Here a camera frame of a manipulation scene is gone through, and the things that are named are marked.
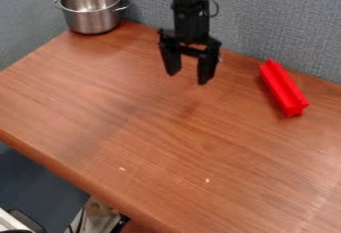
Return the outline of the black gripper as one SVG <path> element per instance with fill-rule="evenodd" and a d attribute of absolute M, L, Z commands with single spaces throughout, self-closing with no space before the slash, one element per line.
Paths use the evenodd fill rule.
<path fill-rule="evenodd" d="M 174 28 L 159 29 L 161 52 L 166 71 L 174 76 L 181 70 L 181 45 L 205 45 L 207 52 L 198 57 L 197 78 L 205 85 L 214 77 L 215 67 L 219 62 L 221 42 L 209 35 L 209 2 L 199 1 L 194 4 L 171 4 Z"/>

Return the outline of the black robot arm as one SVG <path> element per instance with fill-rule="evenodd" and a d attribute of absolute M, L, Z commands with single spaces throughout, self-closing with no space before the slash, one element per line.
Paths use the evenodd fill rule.
<path fill-rule="evenodd" d="M 181 56 L 198 58 L 197 81 L 205 85 L 214 77 L 221 42 L 209 35 L 210 0 L 173 0 L 174 29 L 159 29 L 159 48 L 170 76 L 181 71 Z"/>

